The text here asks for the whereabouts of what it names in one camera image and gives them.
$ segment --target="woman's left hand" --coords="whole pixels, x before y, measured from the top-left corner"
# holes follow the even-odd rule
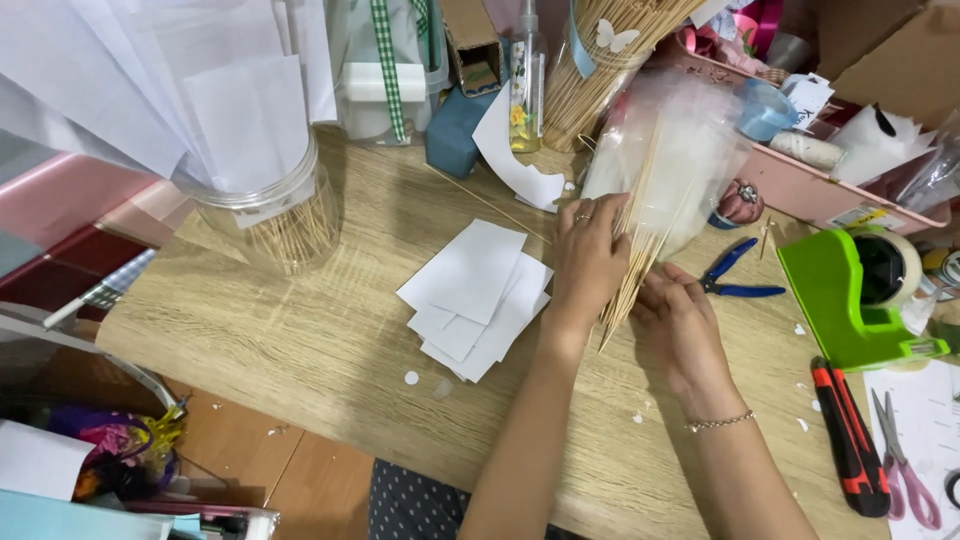
[[[560,212],[554,232],[551,323],[564,331],[589,332],[623,282],[630,265],[630,238],[613,239],[613,220],[630,195],[580,199]]]

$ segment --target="wood grain surface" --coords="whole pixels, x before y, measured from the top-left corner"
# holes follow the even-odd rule
[[[413,310],[395,291],[472,219],[517,226],[423,166],[421,148],[351,147],[332,132],[321,132],[320,144],[344,219],[341,244],[326,266],[286,281],[259,274],[194,214],[110,313],[97,344],[470,489],[526,372],[539,323],[480,383],[461,383],[420,353],[405,326]],[[541,171],[571,180],[581,159],[549,151],[532,158]],[[516,201],[484,167],[461,186],[550,237],[554,215]],[[808,231],[768,211],[777,225],[763,259],[754,248],[722,281],[780,284],[787,294],[711,298],[733,377],[821,537],[887,537],[884,520],[861,518],[844,503],[823,419],[811,406],[809,362],[819,349],[773,249]],[[734,242],[761,235],[759,227],[708,228],[673,259],[702,273]],[[551,263],[550,246],[533,236],[524,252]],[[798,323],[807,334],[794,332]],[[601,333],[594,333],[577,379],[552,521],[595,539],[717,535],[692,435],[683,430],[643,330],[619,329],[598,355]],[[420,374],[413,386],[403,381],[410,370]],[[443,378],[455,390],[436,401],[431,394]],[[851,380],[862,397],[862,379]]]

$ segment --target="pliers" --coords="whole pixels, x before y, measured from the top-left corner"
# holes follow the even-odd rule
[[[755,285],[721,285],[717,284],[717,279],[733,268],[736,262],[747,253],[750,248],[756,246],[757,238],[750,238],[733,248],[724,255],[719,262],[707,270],[707,273],[700,279],[700,285],[707,293],[712,292],[721,296],[740,296],[744,298],[764,298],[767,296],[777,296],[783,294],[786,289],[775,286],[755,286]]]

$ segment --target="polka dot pants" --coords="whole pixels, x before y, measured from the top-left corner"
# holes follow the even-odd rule
[[[453,540],[470,494],[377,459],[370,482],[369,540]],[[544,538],[576,538],[549,526]]]

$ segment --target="red box cutter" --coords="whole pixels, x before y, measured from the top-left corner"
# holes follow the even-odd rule
[[[843,372],[818,357],[813,364],[813,382],[847,504],[861,516],[885,516],[890,510],[887,476]]]

